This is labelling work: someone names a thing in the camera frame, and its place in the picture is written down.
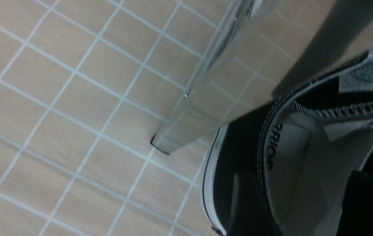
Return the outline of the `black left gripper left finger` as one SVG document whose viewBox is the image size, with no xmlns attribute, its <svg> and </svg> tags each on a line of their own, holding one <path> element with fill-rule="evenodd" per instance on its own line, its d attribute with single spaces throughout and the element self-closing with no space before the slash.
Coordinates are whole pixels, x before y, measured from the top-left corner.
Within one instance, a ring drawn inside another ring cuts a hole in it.
<svg viewBox="0 0 373 236">
<path fill-rule="evenodd" d="M 251 172 L 234 174 L 230 206 L 229 236 L 282 236 L 282 232 L 269 216 L 268 205 Z"/>
</svg>

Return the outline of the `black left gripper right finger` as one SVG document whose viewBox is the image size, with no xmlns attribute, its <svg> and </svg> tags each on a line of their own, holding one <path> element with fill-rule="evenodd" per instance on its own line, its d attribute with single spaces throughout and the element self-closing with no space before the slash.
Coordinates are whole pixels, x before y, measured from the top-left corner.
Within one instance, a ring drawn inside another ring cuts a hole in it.
<svg viewBox="0 0 373 236">
<path fill-rule="evenodd" d="M 353 171 L 342 201 L 337 236 L 373 236 L 373 175 Z"/>
</svg>

